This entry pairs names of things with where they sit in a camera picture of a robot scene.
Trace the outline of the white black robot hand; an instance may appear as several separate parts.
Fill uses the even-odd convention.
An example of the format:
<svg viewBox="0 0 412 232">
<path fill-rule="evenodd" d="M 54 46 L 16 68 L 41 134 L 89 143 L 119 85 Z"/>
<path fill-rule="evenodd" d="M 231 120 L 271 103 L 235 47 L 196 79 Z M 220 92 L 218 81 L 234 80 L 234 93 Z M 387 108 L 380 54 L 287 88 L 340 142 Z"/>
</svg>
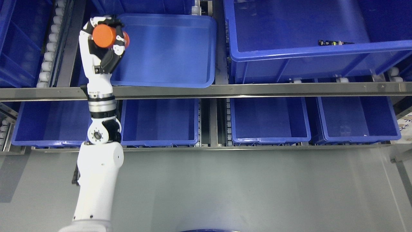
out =
<svg viewBox="0 0 412 232">
<path fill-rule="evenodd" d="M 116 38 L 112 48 L 100 48 L 94 43 L 92 32 L 99 24 L 115 28 Z M 108 98 L 112 95 L 110 78 L 130 43 L 123 27 L 124 24 L 117 17 L 96 16 L 90 18 L 79 32 L 81 63 L 88 79 L 84 92 L 89 98 Z"/>
</svg>

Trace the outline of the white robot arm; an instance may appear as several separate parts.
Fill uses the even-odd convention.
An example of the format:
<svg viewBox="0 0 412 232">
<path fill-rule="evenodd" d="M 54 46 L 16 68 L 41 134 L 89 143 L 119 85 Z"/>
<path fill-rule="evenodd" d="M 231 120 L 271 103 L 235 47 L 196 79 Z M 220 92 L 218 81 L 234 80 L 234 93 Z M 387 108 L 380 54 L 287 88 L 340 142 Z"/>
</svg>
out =
<svg viewBox="0 0 412 232">
<path fill-rule="evenodd" d="M 87 94 L 92 123 L 81 144 L 75 178 L 80 192 L 70 225 L 61 232 L 111 232 L 112 204 L 119 169 L 124 163 L 122 126 L 111 93 Z"/>
</svg>

